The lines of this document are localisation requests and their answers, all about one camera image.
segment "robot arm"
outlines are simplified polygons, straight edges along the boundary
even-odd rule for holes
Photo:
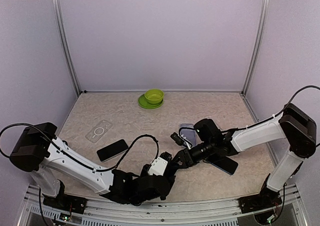
[[[47,197],[44,204],[53,207],[63,204],[61,198],[65,201],[73,200],[72,205],[76,201],[84,205],[84,199],[64,194],[63,183],[53,177],[50,168],[77,179],[112,201],[140,205],[156,197],[165,200],[179,169],[194,166],[213,154],[232,156],[265,142],[287,138],[289,151],[266,179],[260,194],[239,199],[240,204],[244,205],[241,208],[243,212],[253,210],[253,204],[266,208],[274,205],[286,180],[297,171],[305,158],[316,151],[316,124],[293,104],[289,104],[279,116],[244,130],[221,132],[211,119],[203,119],[194,125],[202,143],[191,149],[183,149],[174,157],[167,152],[162,153],[151,164],[143,167],[140,176],[103,168],[80,156],[55,136],[57,128],[51,123],[36,127],[50,140],[46,140],[37,130],[27,127],[10,155],[10,161],[16,167],[32,172],[32,177]],[[177,134],[171,137],[177,143],[181,140]],[[68,207],[70,202],[60,208]]]

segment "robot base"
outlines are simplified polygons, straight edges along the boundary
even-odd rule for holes
[[[266,186],[269,176],[270,174],[266,177],[259,194],[239,198],[239,206],[242,213],[274,207],[276,203],[281,205],[280,193],[272,191]]]
[[[65,194],[64,184],[60,181],[59,194],[56,197],[44,196],[43,204],[53,208],[83,214],[87,199]]]

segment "black smartphone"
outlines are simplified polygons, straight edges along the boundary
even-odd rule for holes
[[[230,175],[233,175],[238,167],[236,161],[233,161],[228,157],[220,157],[216,154],[207,157],[204,162],[210,163]]]
[[[99,149],[96,153],[98,154],[100,161],[105,162],[110,158],[113,158],[119,155],[120,153],[127,151],[128,148],[129,147],[127,143],[123,139],[121,139],[118,142],[115,142],[113,144],[110,144],[109,146]]]

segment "aluminum frame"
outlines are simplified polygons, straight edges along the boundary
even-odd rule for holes
[[[246,96],[246,94],[248,92],[248,89],[249,89],[249,86],[250,86],[250,83],[251,83],[251,80],[252,80],[256,65],[257,65],[258,54],[259,54],[259,50],[260,50],[260,46],[261,46],[261,42],[262,42],[262,37],[263,37],[263,33],[264,33],[264,28],[265,28],[265,24],[266,24],[269,2],[270,2],[270,0],[262,0],[262,8],[261,8],[260,20],[259,20],[259,25],[258,25],[258,32],[257,32],[256,38],[255,38],[255,43],[254,43],[253,53],[252,53],[251,60],[250,60],[249,70],[246,75],[244,86],[242,89],[242,94],[244,96]]]
[[[58,24],[58,30],[59,30],[59,35],[62,43],[62,48],[66,60],[66,65],[72,80],[72,85],[74,88],[74,91],[76,95],[79,97],[81,94],[81,88],[79,85],[79,81],[76,75],[76,71],[74,68],[74,65],[72,63],[70,51],[69,51],[69,46],[67,42],[67,37],[66,37],[66,32],[64,28],[64,22],[63,22],[63,17],[62,17],[62,12],[61,12],[61,7],[60,7],[60,0],[52,0],[53,7],[54,7],[54,12],[55,12],[55,18]]]
[[[39,214],[39,191],[37,186],[30,185],[23,201],[23,210],[18,226],[25,226],[29,214]],[[136,207],[132,205],[121,205],[111,202],[104,198],[87,197],[88,202],[84,214],[73,213],[77,221],[81,223],[71,223],[73,225],[99,225],[99,223],[111,223],[111,225],[219,225],[220,222],[237,221],[238,217],[254,213],[260,213],[268,209],[241,213],[238,198],[224,198],[215,200],[202,200],[193,202],[146,202]],[[303,208],[300,205],[301,198],[294,184],[286,187],[285,204],[295,203],[296,211],[300,212],[297,216],[299,226],[305,224]],[[62,210],[42,206],[47,217],[54,218],[54,215]]]

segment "smartphone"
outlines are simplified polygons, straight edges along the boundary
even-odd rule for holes
[[[216,154],[207,157],[204,162],[210,163],[230,175],[233,175],[238,168],[238,163],[236,161],[233,161],[228,157],[220,157]]]
[[[182,127],[193,128],[194,125],[191,123],[182,123],[180,124],[180,128]],[[193,145],[193,147],[197,145],[197,135],[194,130],[181,129],[181,134],[183,134],[186,137],[186,139]]]
[[[120,153],[127,151],[128,148],[129,147],[127,143],[123,139],[121,139],[118,142],[115,142],[113,144],[110,144],[109,146],[99,149],[96,153],[98,154],[100,161],[105,162],[119,155]]]

